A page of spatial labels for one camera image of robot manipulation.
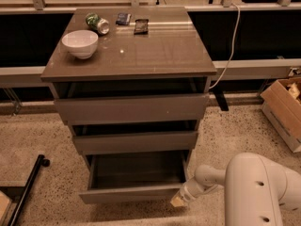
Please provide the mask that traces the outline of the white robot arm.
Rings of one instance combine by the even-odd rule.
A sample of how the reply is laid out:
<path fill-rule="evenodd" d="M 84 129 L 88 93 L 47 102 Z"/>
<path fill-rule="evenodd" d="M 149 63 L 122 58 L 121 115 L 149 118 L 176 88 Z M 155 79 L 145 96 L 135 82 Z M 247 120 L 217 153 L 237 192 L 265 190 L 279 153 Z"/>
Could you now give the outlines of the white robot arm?
<path fill-rule="evenodd" d="M 225 226 L 283 226 L 283 210 L 301 210 L 301 174 L 256 153 L 235 155 L 225 169 L 198 166 L 171 204 L 183 207 L 219 188 Z"/>

